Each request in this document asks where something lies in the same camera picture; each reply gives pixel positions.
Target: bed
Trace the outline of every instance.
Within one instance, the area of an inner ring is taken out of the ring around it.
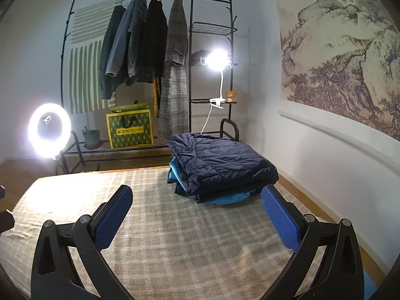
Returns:
[[[133,190],[133,205],[101,253],[135,299],[259,299],[292,254],[260,196],[233,205],[197,204],[174,194],[174,184],[166,183],[168,171],[156,167],[37,180],[13,211],[15,227],[0,237],[0,263],[30,295],[32,260],[44,221],[75,222],[126,184]],[[279,183],[275,186],[300,212],[310,213]],[[71,254],[83,284],[97,294],[76,249]],[[308,288],[322,255],[321,249],[301,290]]]

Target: brown bear toy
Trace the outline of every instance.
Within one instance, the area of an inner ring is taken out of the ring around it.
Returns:
[[[236,95],[237,93],[234,91],[225,91],[226,102],[236,103],[236,100],[234,99]]]

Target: plaid coat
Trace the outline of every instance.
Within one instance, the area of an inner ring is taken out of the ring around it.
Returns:
[[[189,132],[189,103],[186,83],[188,26],[182,0],[174,0],[169,15],[167,46],[159,105],[158,136],[170,139]]]

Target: lamp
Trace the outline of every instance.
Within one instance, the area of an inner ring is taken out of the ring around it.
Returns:
[[[43,121],[45,125],[48,126],[52,120],[51,116],[45,116],[48,113],[54,113],[61,120],[61,134],[55,141],[43,139],[39,135],[39,125],[41,124],[41,121]],[[68,113],[65,111],[64,108],[55,103],[47,103],[41,105],[37,110],[35,110],[29,121],[29,139],[37,154],[42,157],[55,157],[67,145],[70,134],[71,120],[68,116]]]
[[[210,53],[210,55],[208,55],[208,57],[205,59],[205,63],[213,70],[215,71],[220,71],[221,73],[221,85],[219,87],[219,98],[211,98],[209,100],[209,104],[210,104],[210,109],[209,109],[209,113],[207,116],[207,120],[205,121],[205,124],[203,126],[203,129],[201,130],[201,133],[203,133],[207,122],[209,121],[210,115],[211,115],[211,111],[213,110],[213,107],[217,107],[219,109],[224,109],[221,106],[221,103],[223,103],[225,101],[225,99],[223,98],[223,81],[224,81],[224,73],[223,73],[223,69],[225,69],[227,66],[229,66],[229,64],[231,63],[227,53],[222,50],[222,49],[216,49],[214,50],[212,53]]]

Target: flower pot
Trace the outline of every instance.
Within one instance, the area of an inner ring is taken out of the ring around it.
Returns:
[[[90,129],[83,133],[86,142],[86,149],[96,149],[103,144],[100,140],[100,131],[98,129]]]

